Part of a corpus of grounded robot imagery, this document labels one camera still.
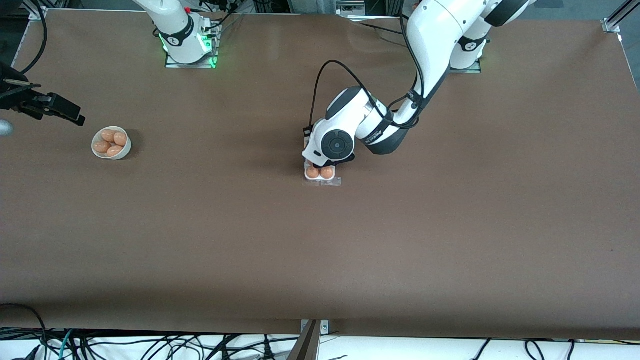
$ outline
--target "brown egg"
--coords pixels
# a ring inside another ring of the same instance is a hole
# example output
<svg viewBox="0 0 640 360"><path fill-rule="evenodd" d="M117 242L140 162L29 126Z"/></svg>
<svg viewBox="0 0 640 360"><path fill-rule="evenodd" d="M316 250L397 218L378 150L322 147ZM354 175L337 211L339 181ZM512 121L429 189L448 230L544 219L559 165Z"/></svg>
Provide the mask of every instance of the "brown egg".
<svg viewBox="0 0 640 360"><path fill-rule="evenodd" d="M331 179L331 177L333 176L333 168L323 167L322 169L320 169L320 176L322 176L323 179Z"/></svg>
<svg viewBox="0 0 640 360"><path fill-rule="evenodd" d="M116 132L113 130L102 130L102 132L100 133L100 136L106 142L113 142L113 135L115 133Z"/></svg>
<svg viewBox="0 0 640 360"><path fill-rule="evenodd" d="M309 176L309 179L315 179L319 174L320 170L314 168L313 166L307 168L307 176Z"/></svg>
<svg viewBox="0 0 640 360"><path fill-rule="evenodd" d="M110 147L111 147L111 144L108 142L97 142L93 145L93 150L101 154L106 154L107 150L109 150Z"/></svg>
<svg viewBox="0 0 640 360"><path fill-rule="evenodd" d="M115 134L113 134L113 142L115 142L116 145L120 145L120 146L126 145L127 134L117 131Z"/></svg>
<svg viewBox="0 0 640 360"><path fill-rule="evenodd" d="M107 156L116 156L117 154L120 154L120 151L122 151L122 146L114 145L107 150Z"/></svg>

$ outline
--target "bowl of eggs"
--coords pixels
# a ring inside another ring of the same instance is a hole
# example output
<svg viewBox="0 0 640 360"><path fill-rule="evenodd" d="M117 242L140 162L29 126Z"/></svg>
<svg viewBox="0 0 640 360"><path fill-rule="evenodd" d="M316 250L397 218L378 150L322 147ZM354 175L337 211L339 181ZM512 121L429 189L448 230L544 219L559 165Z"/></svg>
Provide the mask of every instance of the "bowl of eggs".
<svg viewBox="0 0 640 360"><path fill-rule="evenodd" d="M108 126L93 137L91 150L99 158L120 160L131 150L131 139L121 127Z"/></svg>

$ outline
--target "table surface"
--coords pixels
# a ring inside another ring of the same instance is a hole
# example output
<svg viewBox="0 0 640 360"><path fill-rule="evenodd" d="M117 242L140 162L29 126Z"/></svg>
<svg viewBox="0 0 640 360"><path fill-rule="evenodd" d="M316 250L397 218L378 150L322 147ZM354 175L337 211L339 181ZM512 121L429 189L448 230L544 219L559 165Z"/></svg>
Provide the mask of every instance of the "table surface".
<svg viewBox="0 0 640 360"><path fill-rule="evenodd" d="M388 104L415 74L401 37L249 15L217 69L183 70L144 13L47 23L29 79L86 124L5 112L0 139L0 300L47 326L640 338L640 96L598 22L496 29L483 73L451 74L395 153L356 147L340 187L303 180L317 71L343 61ZM353 84L327 69L314 118ZM126 159L92 154L105 126Z"/></svg>

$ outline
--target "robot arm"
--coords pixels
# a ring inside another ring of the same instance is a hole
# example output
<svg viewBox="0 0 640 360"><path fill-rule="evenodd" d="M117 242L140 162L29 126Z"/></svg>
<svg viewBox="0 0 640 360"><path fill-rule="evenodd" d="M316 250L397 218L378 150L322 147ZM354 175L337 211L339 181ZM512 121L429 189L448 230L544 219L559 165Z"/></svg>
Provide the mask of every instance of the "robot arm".
<svg viewBox="0 0 640 360"><path fill-rule="evenodd" d="M528 4L529 0L423 0L406 25L418 76L398 112L392 113L359 86L348 88L314 124L302 155L315 167L351 161L356 138L374 154L394 152L444 81L452 53L472 25L482 19L505 24Z"/></svg>
<svg viewBox="0 0 640 360"><path fill-rule="evenodd" d="M177 62L190 64L212 51L205 41L211 20L187 13L178 0L133 0L151 16L160 32L164 50Z"/></svg>

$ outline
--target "white bowl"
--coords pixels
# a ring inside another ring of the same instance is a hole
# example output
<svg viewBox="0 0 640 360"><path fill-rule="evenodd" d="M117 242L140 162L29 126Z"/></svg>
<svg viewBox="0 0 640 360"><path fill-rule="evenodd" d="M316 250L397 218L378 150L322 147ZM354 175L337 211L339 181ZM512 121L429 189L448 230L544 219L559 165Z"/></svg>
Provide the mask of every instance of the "white bowl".
<svg viewBox="0 0 640 360"><path fill-rule="evenodd" d="M124 144L122 151L120 151L116 156L109 157L109 156L107 156L107 154L101 154L101 153L97 152L93 148L93 145L95 143L103 141L102 136L100 135L103 130L115 130L115 131L119 131L119 132L124 133L125 135L127 135L127 143ZM131 138L129 137L129 134L127 134L127 132L124 131L123 128L117 127L117 126L107 126L104 129L98 131L98 133L96 133L95 136L93 137L93 141L91 141L91 151L93 151L93 154L96 155L97 157L99 157L100 159L120 160L120 159L124 158L125 156L127 156L129 151L131 151Z"/></svg>

